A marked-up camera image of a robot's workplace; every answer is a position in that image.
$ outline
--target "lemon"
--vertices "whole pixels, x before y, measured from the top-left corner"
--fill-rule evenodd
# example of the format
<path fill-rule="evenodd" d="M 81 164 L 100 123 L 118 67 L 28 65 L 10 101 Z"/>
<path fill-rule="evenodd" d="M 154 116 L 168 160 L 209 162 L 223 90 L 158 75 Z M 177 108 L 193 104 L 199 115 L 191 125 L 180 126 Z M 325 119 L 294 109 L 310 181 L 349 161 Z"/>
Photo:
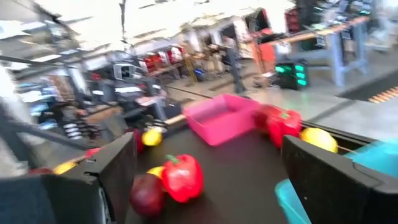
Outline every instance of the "lemon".
<path fill-rule="evenodd" d="M 336 139 L 334 139 L 327 131 L 320 128 L 304 129 L 301 132 L 301 140 L 330 152 L 338 152 Z"/>
<path fill-rule="evenodd" d="M 147 174 L 153 174 L 153 175 L 157 176 L 158 178 L 161 178 L 163 170 L 164 170 L 163 166 L 154 167 L 154 168 L 148 170 Z"/>
<path fill-rule="evenodd" d="M 54 168 L 54 173 L 55 174 L 63 174 L 64 172 L 74 168 L 77 166 L 76 162 L 64 162 L 63 164 L 58 165 L 56 168 Z"/>
<path fill-rule="evenodd" d="M 162 142 L 162 133 L 157 129 L 150 129 L 142 134 L 142 143 L 146 146 L 157 146 Z"/>

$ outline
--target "teal plastic bin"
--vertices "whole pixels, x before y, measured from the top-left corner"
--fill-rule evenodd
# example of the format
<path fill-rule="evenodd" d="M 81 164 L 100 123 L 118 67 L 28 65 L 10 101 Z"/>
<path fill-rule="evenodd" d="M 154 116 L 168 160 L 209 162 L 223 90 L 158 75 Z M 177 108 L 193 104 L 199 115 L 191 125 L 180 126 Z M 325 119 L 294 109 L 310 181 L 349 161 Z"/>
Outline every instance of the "teal plastic bin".
<path fill-rule="evenodd" d="M 398 178 L 398 139 L 368 144 L 356 152 L 344 156 L 362 166 Z M 279 182 L 275 192 L 290 224 L 311 223 L 289 179 Z"/>

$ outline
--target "green indicator light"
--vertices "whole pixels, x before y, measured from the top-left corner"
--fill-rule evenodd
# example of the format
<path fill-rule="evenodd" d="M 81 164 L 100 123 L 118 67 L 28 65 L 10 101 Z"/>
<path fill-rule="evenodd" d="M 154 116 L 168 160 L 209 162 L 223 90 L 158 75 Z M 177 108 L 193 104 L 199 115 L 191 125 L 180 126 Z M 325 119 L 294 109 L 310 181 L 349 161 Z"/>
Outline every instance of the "green indicator light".
<path fill-rule="evenodd" d="M 304 73 L 296 73 L 296 76 L 297 77 L 299 77 L 299 78 L 305 78 L 305 75 L 304 75 Z"/>
<path fill-rule="evenodd" d="M 280 72 L 280 73 L 284 73 L 285 69 L 282 67 L 275 67 L 275 71 Z"/>
<path fill-rule="evenodd" d="M 300 85 L 306 85 L 307 84 L 307 82 L 304 81 L 304 80 L 297 80 L 297 83 L 300 84 Z"/>
<path fill-rule="evenodd" d="M 296 65 L 294 68 L 299 72 L 304 72 L 304 67 L 301 65 Z"/>

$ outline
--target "concrete floor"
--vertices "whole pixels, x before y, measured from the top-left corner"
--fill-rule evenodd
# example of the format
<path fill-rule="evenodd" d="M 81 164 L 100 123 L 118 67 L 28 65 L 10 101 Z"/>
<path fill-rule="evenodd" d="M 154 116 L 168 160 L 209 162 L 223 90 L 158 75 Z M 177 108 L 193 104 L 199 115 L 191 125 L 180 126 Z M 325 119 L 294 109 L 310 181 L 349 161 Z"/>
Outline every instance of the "concrete floor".
<path fill-rule="evenodd" d="M 339 129 L 373 139 L 398 138 L 398 128 L 393 122 L 398 122 L 395 111 L 398 109 L 398 99 L 387 103 L 374 104 L 363 101 L 353 101 L 337 97 L 342 92 L 371 82 L 398 70 L 398 51 L 390 54 L 369 53 L 369 75 L 363 76 L 353 71 L 346 75 L 346 85 L 343 88 L 334 86 L 328 71 L 309 71 L 311 86 L 304 91 L 253 88 L 253 77 L 245 78 L 243 83 L 248 89 L 247 96 L 261 103 L 272 103 L 293 110 L 298 110 L 303 120 L 322 126 Z M 253 62 L 246 62 L 246 68 L 241 72 L 259 73 Z M 193 98 L 205 100 L 222 93 L 234 93 L 234 85 L 226 85 L 217 91 L 209 89 L 232 80 L 231 75 L 225 75 L 219 80 L 197 83 L 187 87 L 189 80 L 177 80 L 168 86 L 170 95 L 176 100 Z"/>

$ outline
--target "pink basket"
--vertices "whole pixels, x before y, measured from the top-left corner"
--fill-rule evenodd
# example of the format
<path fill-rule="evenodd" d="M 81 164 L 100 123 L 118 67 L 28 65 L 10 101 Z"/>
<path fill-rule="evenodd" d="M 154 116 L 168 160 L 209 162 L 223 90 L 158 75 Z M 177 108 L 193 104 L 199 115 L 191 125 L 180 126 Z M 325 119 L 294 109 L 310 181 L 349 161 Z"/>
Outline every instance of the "pink basket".
<path fill-rule="evenodd" d="M 233 95 L 220 95 L 184 109 L 188 125 L 207 144 L 220 145 L 255 128 L 252 114 L 259 103 Z"/>

